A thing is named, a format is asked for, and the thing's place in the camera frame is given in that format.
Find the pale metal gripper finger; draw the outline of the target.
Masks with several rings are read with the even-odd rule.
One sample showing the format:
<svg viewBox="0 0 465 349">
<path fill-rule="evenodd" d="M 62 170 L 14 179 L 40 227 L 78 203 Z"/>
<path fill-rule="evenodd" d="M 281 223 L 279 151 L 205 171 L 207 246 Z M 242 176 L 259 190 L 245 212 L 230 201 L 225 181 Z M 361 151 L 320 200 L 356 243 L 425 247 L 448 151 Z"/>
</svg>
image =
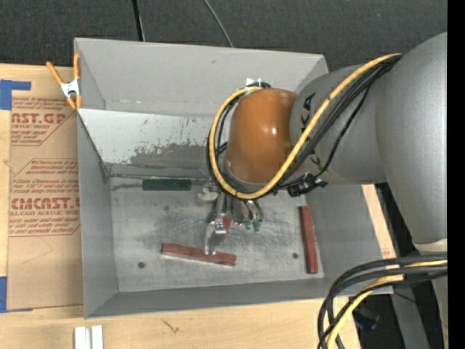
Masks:
<svg viewBox="0 0 465 349">
<path fill-rule="evenodd" d="M 222 222 L 210 222 L 206 226 L 204 236 L 204 254 L 213 255 L 216 247 L 219 246 L 227 235 L 227 229 Z"/>
</svg>

